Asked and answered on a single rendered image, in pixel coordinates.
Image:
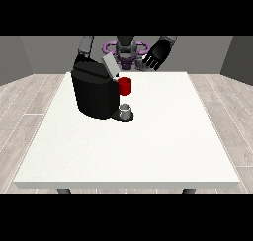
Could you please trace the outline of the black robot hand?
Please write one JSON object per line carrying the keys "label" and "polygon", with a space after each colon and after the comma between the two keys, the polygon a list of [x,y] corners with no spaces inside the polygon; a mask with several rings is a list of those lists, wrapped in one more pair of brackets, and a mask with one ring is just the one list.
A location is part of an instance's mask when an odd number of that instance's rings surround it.
{"label": "black robot hand", "polygon": [[90,61],[90,57],[86,57],[84,54],[79,53],[76,58],[74,63],[78,63],[78,62],[89,62]]}
{"label": "black robot hand", "polygon": [[147,67],[157,70],[170,54],[171,46],[167,40],[159,40],[142,59]]}

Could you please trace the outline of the small grey coffee pod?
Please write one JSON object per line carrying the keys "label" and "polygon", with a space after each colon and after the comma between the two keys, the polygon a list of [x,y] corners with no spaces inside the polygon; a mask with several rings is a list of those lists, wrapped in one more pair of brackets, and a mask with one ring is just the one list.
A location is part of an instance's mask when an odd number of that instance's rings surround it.
{"label": "small grey coffee pod", "polygon": [[140,55],[135,60],[135,69],[139,71],[145,71],[147,69],[146,64],[143,62],[144,55]]}

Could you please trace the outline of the pale grey machine lid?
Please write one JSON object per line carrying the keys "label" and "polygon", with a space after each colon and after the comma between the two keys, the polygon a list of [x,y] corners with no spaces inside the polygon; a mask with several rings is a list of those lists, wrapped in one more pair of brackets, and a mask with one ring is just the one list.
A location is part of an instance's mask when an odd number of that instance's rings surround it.
{"label": "pale grey machine lid", "polygon": [[118,65],[111,53],[104,55],[102,57],[102,62],[106,66],[106,69],[108,70],[108,72],[112,78],[115,78],[119,74],[120,68],[118,67]]}

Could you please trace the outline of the black coffee machine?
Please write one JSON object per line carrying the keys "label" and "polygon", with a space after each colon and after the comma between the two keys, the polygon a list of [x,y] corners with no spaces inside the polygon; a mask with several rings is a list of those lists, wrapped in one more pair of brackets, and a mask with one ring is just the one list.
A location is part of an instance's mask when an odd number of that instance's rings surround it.
{"label": "black coffee machine", "polygon": [[115,119],[121,122],[133,120],[133,112],[127,120],[120,118],[120,94],[118,79],[110,76],[106,66],[98,62],[78,62],[73,66],[71,78],[78,109],[93,119]]}

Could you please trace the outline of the red pod holder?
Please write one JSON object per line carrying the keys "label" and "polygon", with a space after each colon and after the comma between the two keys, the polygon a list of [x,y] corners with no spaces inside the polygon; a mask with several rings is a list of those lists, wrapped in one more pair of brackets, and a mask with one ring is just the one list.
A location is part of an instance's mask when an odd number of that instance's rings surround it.
{"label": "red pod holder", "polygon": [[118,79],[119,94],[127,96],[131,93],[131,79],[128,77],[121,77]]}

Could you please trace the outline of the small grey cup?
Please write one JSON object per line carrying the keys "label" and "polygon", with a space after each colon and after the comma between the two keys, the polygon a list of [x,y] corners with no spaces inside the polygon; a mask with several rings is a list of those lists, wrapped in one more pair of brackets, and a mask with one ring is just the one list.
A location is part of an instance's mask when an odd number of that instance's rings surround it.
{"label": "small grey cup", "polygon": [[129,104],[121,104],[119,106],[120,110],[120,118],[123,120],[127,120],[131,116],[131,107]]}

